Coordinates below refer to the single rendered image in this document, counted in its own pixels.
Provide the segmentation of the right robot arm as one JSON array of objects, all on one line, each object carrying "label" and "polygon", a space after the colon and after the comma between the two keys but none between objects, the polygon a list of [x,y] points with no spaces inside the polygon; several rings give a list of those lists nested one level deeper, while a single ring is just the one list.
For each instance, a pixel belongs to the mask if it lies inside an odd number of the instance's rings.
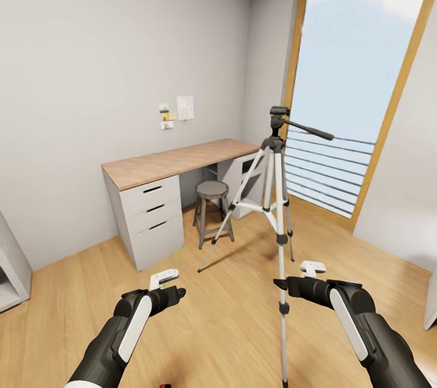
[{"label": "right robot arm", "polygon": [[303,261],[301,277],[274,279],[293,298],[304,298],[334,310],[373,388],[432,388],[416,365],[406,340],[376,313],[372,296],[361,283],[317,279],[324,264]]}]

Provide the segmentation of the camera tripod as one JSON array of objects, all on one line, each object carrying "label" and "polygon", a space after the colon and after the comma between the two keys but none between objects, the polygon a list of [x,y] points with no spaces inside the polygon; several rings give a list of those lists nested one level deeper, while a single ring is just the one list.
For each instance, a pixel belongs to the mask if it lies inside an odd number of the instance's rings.
[{"label": "camera tripod", "polygon": [[[312,127],[305,127],[298,123],[284,119],[283,115],[290,116],[290,112],[291,110],[289,109],[289,107],[284,107],[284,106],[282,107],[276,105],[272,106],[271,110],[269,111],[269,114],[271,115],[271,127],[272,127],[273,134],[269,138],[264,139],[261,148],[255,158],[255,161],[252,164],[248,174],[246,175],[237,196],[228,207],[229,212],[228,214],[226,214],[226,219],[224,220],[222,226],[220,227],[217,236],[213,237],[211,241],[212,246],[206,258],[209,256],[212,248],[214,247],[214,244],[217,242],[220,232],[222,231],[223,227],[226,225],[227,219],[229,218],[232,211],[234,211],[236,207],[243,207],[245,209],[257,210],[258,212],[262,212],[264,215],[266,215],[268,221],[276,231],[276,235],[277,235],[276,242],[279,244],[279,273],[280,273],[280,279],[284,279],[283,245],[286,244],[288,241],[290,242],[292,261],[294,261],[294,257],[293,257],[293,245],[291,239],[293,236],[293,231],[291,230],[290,213],[288,208],[290,202],[288,199],[288,192],[286,186],[286,174],[285,174],[285,162],[284,162],[284,148],[286,146],[286,140],[278,136],[279,128],[280,127],[282,128],[283,124],[287,123],[295,127],[298,127],[300,129],[306,130],[308,133],[319,136],[323,139],[326,139],[327,141],[332,141],[334,138],[334,135],[331,135],[330,133],[323,132],[318,129],[314,129]],[[246,186],[246,183],[248,183],[249,181],[252,171],[254,171],[256,164],[260,160],[260,157],[267,146],[269,146],[270,154],[269,154],[264,206],[262,207],[257,205],[250,205],[238,201],[240,195],[243,192],[243,189]],[[270,204],[271,195],[273,194],[274,177],[276,177],[276,202]],[[286,221],[287,221],[287,228],[288,228],[287,234],[283,232],[283,206],[285,206],[285,212],[286,212]],[[271,213],[275,209],[277,209],[277,220]],[[282,323],[282,359],[283,359],[282,384],[283,384],[283,388],[288,388],[288,381],[287,381],[287,374],[286,374],[285,315],[289,313],[290,305],[285,302],[285,291],[282,289],[280,289],[279,310],[281,312],[281,323]]]}]

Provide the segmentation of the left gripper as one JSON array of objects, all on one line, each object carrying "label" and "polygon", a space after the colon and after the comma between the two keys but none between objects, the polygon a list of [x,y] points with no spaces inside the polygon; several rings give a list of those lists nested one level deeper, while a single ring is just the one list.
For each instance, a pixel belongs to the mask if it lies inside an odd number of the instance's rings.
[{"label": "left gripper", "polygon": [[179,303],[180,299],[186,294],[185,288],[177,288],[177,286],[172,286],[169,288],[163,288],[158,290],[153,290],[159,297],[159,307],[156,314],[167,309],[167,307],[174,306]]}]

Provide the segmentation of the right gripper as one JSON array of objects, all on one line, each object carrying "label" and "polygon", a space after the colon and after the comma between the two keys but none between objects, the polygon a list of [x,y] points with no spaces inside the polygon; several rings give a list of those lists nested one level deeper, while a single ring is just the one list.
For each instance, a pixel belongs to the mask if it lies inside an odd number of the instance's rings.
[{"label": "right gripper", "polygon": [[288,290],[289,296],[293,298],[304,298],[319,305],[316,297],[314,297],[316,293],[314,286],[318,281],[323,280],[312,277],[288,276],[286,279],[274,279],[273,283],[282,290]]}]

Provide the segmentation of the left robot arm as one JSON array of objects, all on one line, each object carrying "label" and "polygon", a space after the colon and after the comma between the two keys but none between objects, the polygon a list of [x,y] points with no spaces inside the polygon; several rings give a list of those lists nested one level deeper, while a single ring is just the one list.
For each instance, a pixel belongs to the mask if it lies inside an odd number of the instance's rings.
[{"label": "left robot arm", "polygon": [[118,388],[148,318],[178,304],[185,296],[185,288],[162,286],[178,277],[177,269],[169,269],[151,276],[150,290],[124,293],[113,317],[87,346],[65,388]]}]

